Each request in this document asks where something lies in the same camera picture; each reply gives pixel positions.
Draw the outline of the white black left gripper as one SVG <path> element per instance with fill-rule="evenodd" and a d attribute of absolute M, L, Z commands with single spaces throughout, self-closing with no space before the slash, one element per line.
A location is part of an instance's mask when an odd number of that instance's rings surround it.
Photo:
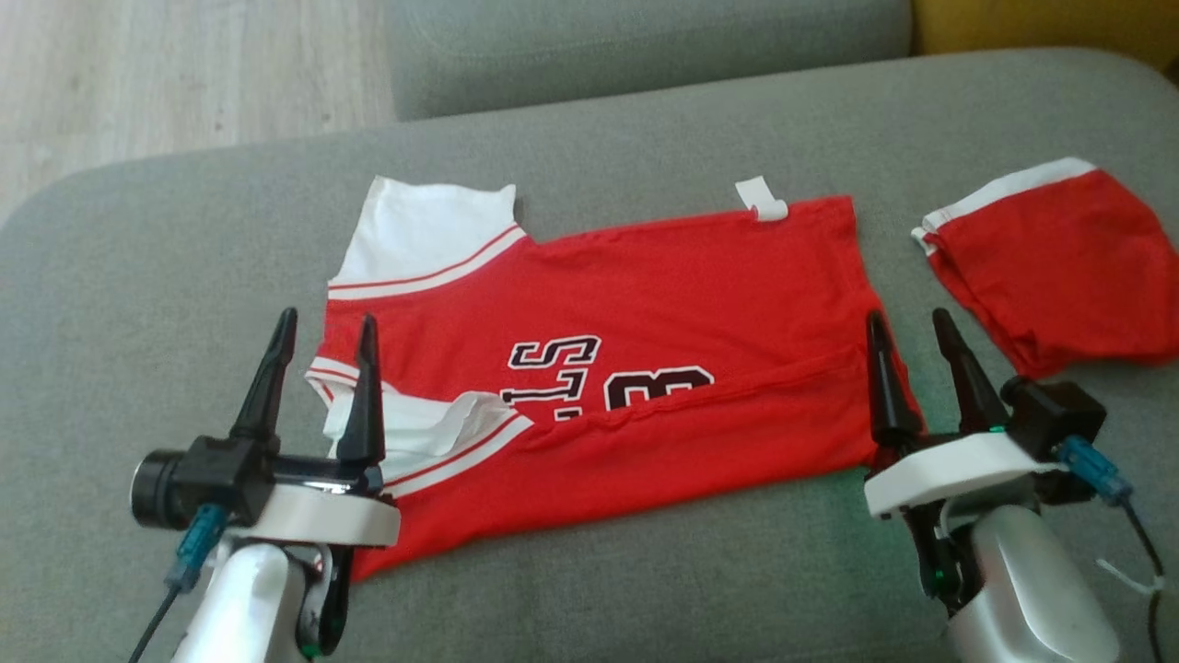
<path fill-rule="evenodd" d="M 249 386 L 230 436 L 278 453 L 276 424 L 286 366 L 298 339 L 298 311 L 284 309 Z M 383 494 L 386 458 L 378 321 L 365 314 L 356 352 L 358 375 L 336 458 L 279 457 L 230 483 L 231 523 L 266 541 L 388 547 L 399 541 L 402 513 Z"/>

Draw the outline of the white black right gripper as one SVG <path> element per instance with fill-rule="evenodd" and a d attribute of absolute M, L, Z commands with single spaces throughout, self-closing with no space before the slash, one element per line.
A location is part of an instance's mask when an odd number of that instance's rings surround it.
<path fill-rule="evenodd" d="M 935 308 L 931 319 L 940 355 L 951 370 L 960 415 L 957 429 L 968 436 L 918 449 L 868 479 L 863 494 L 876 519 L 898 516 L 903 507 L 1061 470 L 1058 460 L 1035 460 L 1003 432 L 1010 418 L 1008 411 L 951 314 Z M 872 441 L 880 448 L 909 449 L 922 424 L 905 395 L 893 335 L 880 310 L 867 316 L 867 343 Z"/>

